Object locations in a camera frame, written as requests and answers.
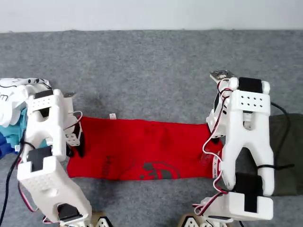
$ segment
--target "blue cloth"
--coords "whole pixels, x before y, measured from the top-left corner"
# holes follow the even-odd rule
[[[12,148],[11,145],[7,143],[6,138],[0,133],[0,159],[12,152],[15,152],[15,148]]]

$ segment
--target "white plastic part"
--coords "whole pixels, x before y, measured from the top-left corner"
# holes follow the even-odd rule
[[[274,204],[271,198],[257,197],[257,212],[244,211],[244,194],[229,192],[216,198],[209,208],[205,211],[203,218],[207,220],[218,221],[218,219],[208,216],[231,217],[228,220],[222,220],[222,223],[229,223],[233,220],[271,220],[274,215]]]
[[[80,137],[81,137],[81,134],[83,133],[82,131],[82,126],[80,124],[80,130],[79,130],[79,134],[78,136],[75,134],[75,133],[71,133],[71,134],[66,134],[66,142],[72,146],[72,147],[75,147],[75,146],[79,146],[80,145]]]
[[[110,225],[105,218],[100,218],[96,227],[110,227]]]
[[[235,90],[227,106],[226,140],[223,147],[223,180],[227,188],[235,185],[236,159],[243,147],[250,150],[257,166],[273,165],[273,151],[269,144],[269,95]],[[243,126],[243,111],[251,111],[251,129]],[[275,187],[274,169],[260,168],[258,175],[263,180],[263,194],[272,195]]]
[[[76,207],[83,217],[65,224],[84,221],[89,225],[91,205],[81,188],[68,177],[57,157],[45,157],[43,169],[35,172],[32,172],[31,162],[19,164],[17,178],[31,193],[37,207],[50,221],[58,222],[58,205],[68,203]]]
[[[63,161],[66,158],[66,141],[64,133],[64,118],[67,116],[63,95],[60,90],[55,89],[53,95],[28,100],[27,131],[25,141],[30,141],[36,148],[40,146],[45,138],[52,138],[52,153]],[[40,109],[49,107],[49,115],[44,118]],[[29,146],[25,146],[22,154],[23,162],[27,160]]]
[[[26,107],[25,101],[32,94],[47,90],[48,81],[44,84],[27,84],[31,79],[0,79],[0,125],[8,127],[15,125],[21,110]]]
[[[196,220],[195,220],[194,218],[192,218],[192,217],[188,218],[188,219],[185,221],[185,223],[183,223],[182,226],[184,226],[184,227],[200,227],[200,226],[198,225],[198,223],[196,222]]]

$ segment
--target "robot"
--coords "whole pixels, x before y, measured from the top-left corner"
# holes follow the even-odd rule
[[[214,188],[219,192],[193,204],[195,214],[204,227],[225,227],[234,220],[271,220],[273,201],[267,197],[274,191],[274,156],[269,144],[270,85],[266,81],[236,78],[227,70],[213,71],[210,77],[217,84],[214,108],[206,122],[209,140],[225,136],[222,158],[205,150],[219,162]],[[258,175],[235,172],[236,159],[243,147],[250,150]],[[216,187],[222,177],[228,191]],[[194,217],[186,220],[198,226]]]
[[[274,190],[274,159],[269,145],[269,83],[236,78],[226,70],[211,72],[210,77],[218,92],[206,119],[211,135],[203,152],[213,155],[218,165],[214,169],[214,188],[219,192],[193,204],[195,217],[201,227],[226,227],[234,220],[271,220],[273,201],[267,196]],[[28,122],[19,153],[19,182],[45,215],[44,223],[93,227],[89,201],[60,164],[66,159],[67,147],[84,155],[84,135],[80,119],[74,116],[72,98],[63,97],[58,89],[47,89],[31,95],[26,103]],[[221,154],[205,149],[210,140],[223,136],[226,143]],[[48,146],[38,148],[43,140]],[[235,161],[243,147],[250,150],[258,175],[235,172]],[[216,186],[220,178],[228,191]],[[184,226],[198,227],[195,220],[187,218]],[[96,226],[112,225],[106,217],[100,217]]]

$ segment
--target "label tag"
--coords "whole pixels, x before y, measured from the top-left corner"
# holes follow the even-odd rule
[[[213,158],[213,178],[218,177],[218,164],[219,164],[219,159],[217,156],[214,156],[214,158]]]
[[[110,120],[116,120],[116,119],[117,119],[117,117],[116,117],[116,114],[115,114],[115,113],[111,113],[111,114],[109,114],[109,118],[110,118]]]
[[[15,145],[15,151],[19,152],[20,151],[20,144]]]

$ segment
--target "dark green cloth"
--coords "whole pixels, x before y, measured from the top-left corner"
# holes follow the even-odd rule
[[[274,195],[303,194],[303,115],[289,114],[290,131],[282,145],[277,165],[294,164],[292,168],[275,171]],[[269,118],[270,145],[276,155],[278,146],[286,130],[285,115]]]

